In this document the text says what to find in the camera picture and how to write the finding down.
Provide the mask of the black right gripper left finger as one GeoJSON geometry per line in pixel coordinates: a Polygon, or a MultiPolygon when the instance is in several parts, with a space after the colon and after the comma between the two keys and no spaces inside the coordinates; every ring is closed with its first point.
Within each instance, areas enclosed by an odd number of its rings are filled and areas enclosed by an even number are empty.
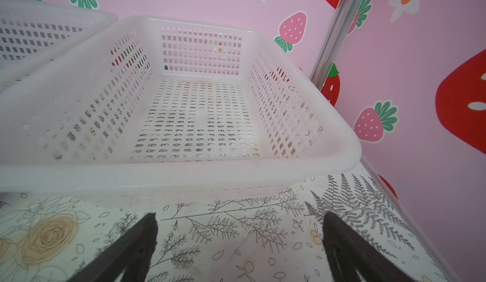
{"type": "Polygon", "coordinates": [[[156,215],[149,213],[70,281],[144,281],[158,235],[156,215]]]}

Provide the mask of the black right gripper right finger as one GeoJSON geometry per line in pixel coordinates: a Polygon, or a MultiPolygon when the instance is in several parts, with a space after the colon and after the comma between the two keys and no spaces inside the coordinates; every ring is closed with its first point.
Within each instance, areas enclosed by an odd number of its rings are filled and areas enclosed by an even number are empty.
{"type": "Polygon", "coordinates": [[[412,281],[332,212],[323,217],[323,247],[334,281],[412,281]]]}

